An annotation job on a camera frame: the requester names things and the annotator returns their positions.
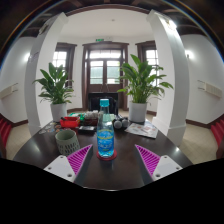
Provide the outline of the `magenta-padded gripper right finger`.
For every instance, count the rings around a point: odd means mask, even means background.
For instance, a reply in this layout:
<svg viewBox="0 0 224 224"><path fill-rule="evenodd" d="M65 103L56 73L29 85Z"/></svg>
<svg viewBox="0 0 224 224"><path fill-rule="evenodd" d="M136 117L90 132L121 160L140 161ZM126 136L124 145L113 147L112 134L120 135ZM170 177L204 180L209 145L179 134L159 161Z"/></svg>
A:
<svg viewBox="0 0 224 224"><path fill-rule="evenodd" d="M135 148L142 179L145 185L182 169L182 167L168 155L159 156L140 145L136 145Z"/></svg>

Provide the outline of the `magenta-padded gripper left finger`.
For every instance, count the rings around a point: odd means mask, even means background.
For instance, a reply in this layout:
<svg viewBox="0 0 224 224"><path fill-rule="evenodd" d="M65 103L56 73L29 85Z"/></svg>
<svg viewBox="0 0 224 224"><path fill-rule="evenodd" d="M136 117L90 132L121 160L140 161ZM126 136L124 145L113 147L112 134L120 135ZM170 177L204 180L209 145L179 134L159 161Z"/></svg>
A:
<svg viewBox="0 0 224 224"><path fill-rule="evenodd" d="M92 156L93 145L90 144L69 156L58 156L44 170L82 186Z"/></svg>

